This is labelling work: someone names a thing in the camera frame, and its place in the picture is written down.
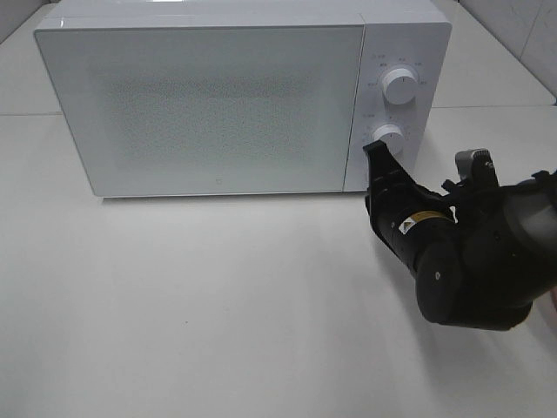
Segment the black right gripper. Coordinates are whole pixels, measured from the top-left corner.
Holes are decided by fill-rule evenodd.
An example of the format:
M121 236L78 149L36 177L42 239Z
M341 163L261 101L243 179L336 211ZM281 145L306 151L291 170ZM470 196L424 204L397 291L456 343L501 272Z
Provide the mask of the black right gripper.
M366 209L372 230L392 253L416 273L426 248L452 228L454 217L436 192L418 185L389 151L376 140L365 145L369 188Z

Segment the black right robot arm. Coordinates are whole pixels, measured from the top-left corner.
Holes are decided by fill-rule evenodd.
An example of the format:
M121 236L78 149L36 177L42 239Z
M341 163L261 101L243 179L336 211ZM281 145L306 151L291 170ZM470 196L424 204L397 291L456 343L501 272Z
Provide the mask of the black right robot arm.
M485 149L458 152L460 179L419 185L382 141L364 149L372 230L407 267L421 314L507 331L556 285L556 176L500 185Z

